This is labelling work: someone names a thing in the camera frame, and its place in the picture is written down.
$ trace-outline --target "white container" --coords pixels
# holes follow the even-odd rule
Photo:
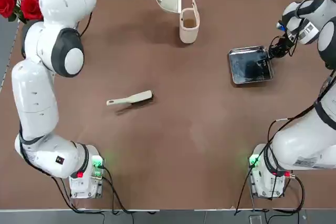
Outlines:
[[[197,5],[196,1],[193,0],[193,7],[183,9],[180,14],[180,39],[183,43],[191,44],[195,42],[199,24]]]

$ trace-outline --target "green indicator light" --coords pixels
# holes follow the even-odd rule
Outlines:
[[[95,167],[102,166],[102,164],[103,164],[102,157],[98,156],[98,155],[92,156],[92,164]]]
[[[249,163],[250,165],[255,165],[255,167],[257,167],[259,165],[259,160],[258,160],[258,154],[253,154],[250,158],[249,158]]]

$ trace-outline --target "flower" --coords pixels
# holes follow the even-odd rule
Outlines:
[[[9,18],[13,14],[14,6],[14,0],[0,0],[0,14],[4,18]]]
[[[22,0],[21,10],[26,19],[43,19],[38,0]]]

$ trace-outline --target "brown table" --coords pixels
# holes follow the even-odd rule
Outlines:
[[[192,0],[183,0],[191,6]],[[98,0],[83,36],[86,63],[73,79],[56,78],[62,137],[94,144],[107,159],[120,198],[129,209],[214,209],[236,206],[247,172],[246,158],[266,141],[273,119],[293,116],[316,98],[328,70],[316,44],[298,46],[293,57],[274,60],[271,82],[244,88],[231,82],[227,53],[266,45],[281,32],[275,23],[300,0],[196,0],[201,15],[195,44],[178,37],[178,16],[154,0]],[[20,57],[15,43],[0,93],[0,208],[66,208],[54,182],[14,151],[18,131],[10,81]],[[106,101],[151,89],[152,103],[106,107]],[[336,207],[336,173],[297,173],[306,208]],[[299,188],[256,207],[295,207]],[[251,208],[246,187],[242,208]],[[111,207],[83,200],[88,208]]]

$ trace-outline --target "tray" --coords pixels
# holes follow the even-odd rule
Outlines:
[[[228,56],[235,84],[273,79],[273,68],[264,46],[231,49]]]

